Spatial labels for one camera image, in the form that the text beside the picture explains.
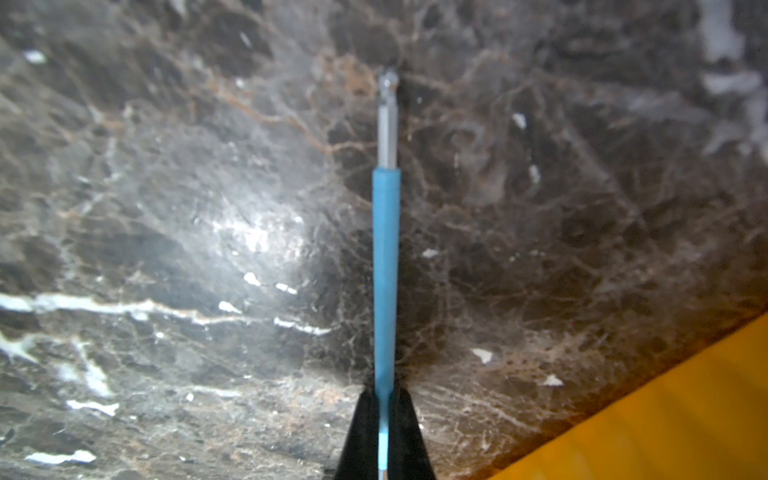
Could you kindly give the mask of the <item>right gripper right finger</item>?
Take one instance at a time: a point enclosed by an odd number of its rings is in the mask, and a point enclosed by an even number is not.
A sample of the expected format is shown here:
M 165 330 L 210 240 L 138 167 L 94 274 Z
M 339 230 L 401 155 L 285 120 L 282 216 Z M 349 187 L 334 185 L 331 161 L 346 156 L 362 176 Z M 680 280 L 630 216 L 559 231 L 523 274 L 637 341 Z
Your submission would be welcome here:
M 402 386 L 395 387 L 390 403 L 388 478 L 436 479 L 411 395 Z

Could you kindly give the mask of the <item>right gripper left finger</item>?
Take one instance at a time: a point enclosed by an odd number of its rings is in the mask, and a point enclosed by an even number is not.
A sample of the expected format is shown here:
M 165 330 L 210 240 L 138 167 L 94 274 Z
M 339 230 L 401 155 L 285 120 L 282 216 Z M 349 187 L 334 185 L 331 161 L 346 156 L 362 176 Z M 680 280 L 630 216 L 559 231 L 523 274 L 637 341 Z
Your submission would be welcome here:
M 372 387 L 358 397 L 335 480 L 378 479 L 379 402 Z

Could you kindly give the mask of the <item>blue hex key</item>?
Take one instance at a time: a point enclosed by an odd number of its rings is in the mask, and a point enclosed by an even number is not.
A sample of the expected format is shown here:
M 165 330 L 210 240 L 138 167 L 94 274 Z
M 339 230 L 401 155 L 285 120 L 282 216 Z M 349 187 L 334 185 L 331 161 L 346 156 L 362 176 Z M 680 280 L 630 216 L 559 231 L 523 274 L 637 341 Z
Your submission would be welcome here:
M 378 80 L 377 166 L 372 174 L 375 393 L 379 402 L 377 470 L 389 477 L 389 405 L 394 390 L 401 172 L 397 163 L 399 76 Z

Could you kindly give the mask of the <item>yellow plastic storage box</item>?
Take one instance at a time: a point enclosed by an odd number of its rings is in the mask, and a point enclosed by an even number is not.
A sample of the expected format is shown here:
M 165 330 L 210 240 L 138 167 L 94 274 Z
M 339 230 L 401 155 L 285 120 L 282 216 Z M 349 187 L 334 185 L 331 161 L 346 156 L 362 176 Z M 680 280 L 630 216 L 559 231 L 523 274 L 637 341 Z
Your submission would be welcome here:
M 767 318 L 657 377 L 500 479 L 764 479 Z

